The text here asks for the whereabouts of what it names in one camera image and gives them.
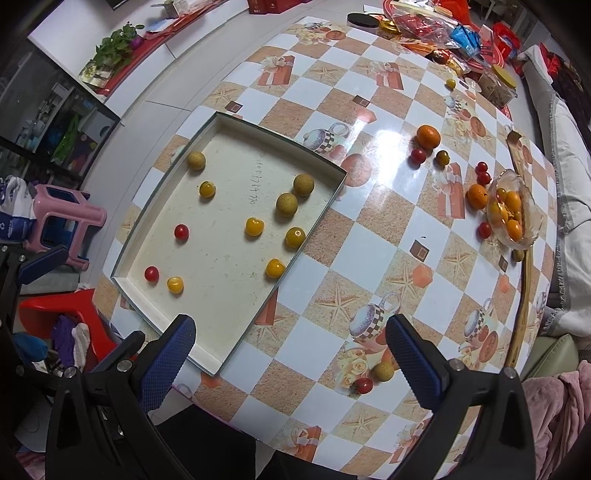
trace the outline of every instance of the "yellow cherry tomato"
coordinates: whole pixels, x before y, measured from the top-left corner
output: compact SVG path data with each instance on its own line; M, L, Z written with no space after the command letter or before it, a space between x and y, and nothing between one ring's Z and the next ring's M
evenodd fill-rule
M517 220L509 220L507 222L507 233L514 242L518 242L523 238L523 230Z
M507 209L505 208L505 205L503 205L502 203L493 203L491 205L490 208L490 222L494 223L495 225L499 225L502 222L507 222L507 220L509 219L509 213L507 212Z
M521 197L517 192L507 192L505 197L505 206L512 212L517 212L521 209Z
M306 233L298 226L290 228L285 234L285 243L288 247L299 248L306 240Z
M204 181L199 187L199 195L203 198L211 198L216 193L216 186L210 181Z
M501 188L501 189L496 190L496 199L499 202L503 203L506 198L507 198L507 191L505 189Z
M284 271L285 265L281 263L281 260L278 260L276 258L269 260L269 263L267 264L267 269L265 270L267 276L269 276L270 278L279 278L283 275Z
M178 295L183 291L184 283L181 277L170 277L166 282L166 286L175 295Z
M259 236L265 228L265 222L258 218L250 217L246 221L246 233L250 236Z

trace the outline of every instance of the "metal screw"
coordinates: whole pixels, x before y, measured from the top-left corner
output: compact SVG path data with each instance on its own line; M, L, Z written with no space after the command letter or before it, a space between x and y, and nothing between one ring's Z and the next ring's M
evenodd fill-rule
M127 372L127 370L129 370L132 365L133 363L131 362L131 360L122 360L117 364L117 370L119 370L120 372Z
M458 360L457 358L452 358L449 361L449 366L452 367L456 372L461 372L462 370L464 370L464 368L466 368L464 362Z
M517 372L516 372L515 368L513 368L513 367L505 367L503 369L503 373L511 379L517 377Z
M76 367L68 367L66 368L66 370L64 371L64 377L66 378L72 378L74 375L76 375Z

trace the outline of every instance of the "tangerine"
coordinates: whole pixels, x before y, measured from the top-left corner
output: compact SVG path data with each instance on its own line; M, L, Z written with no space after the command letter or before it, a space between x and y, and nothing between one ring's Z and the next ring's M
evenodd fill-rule
M468 189L466 198L472 208L482 210L488 201L488 194L482 185L475 183Z
M507 222L507 233L514 242L518 242L523 238L523 229L517 220L509 220Z
M441 135L431 125L422 125L417 130L417 142L423 148L433 150L441 143Z

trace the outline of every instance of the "white cloth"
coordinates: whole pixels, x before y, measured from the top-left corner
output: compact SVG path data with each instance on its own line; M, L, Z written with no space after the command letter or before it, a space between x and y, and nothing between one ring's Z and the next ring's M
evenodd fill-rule
M74 366L80 371L86 366L86 354L90 346L90 330L88 325L80 322L72 329L74 337Z

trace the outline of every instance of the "pink stool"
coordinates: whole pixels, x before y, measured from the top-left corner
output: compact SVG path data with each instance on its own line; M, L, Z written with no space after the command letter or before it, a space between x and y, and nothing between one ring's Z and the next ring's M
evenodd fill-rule
M44 252L55 244L65 244L70 254L66 264L86 270L88 260L80 257L82 241L88 227L100 228L105 224L106 210L91 205L87 200L90 196L88 193L41 184L36 185L35 189L37 194L33 200L33 212L37 221L23 246L33 252ZM72 232L64 228L68 221L76 222ZM44 244L47 241L54 245Z

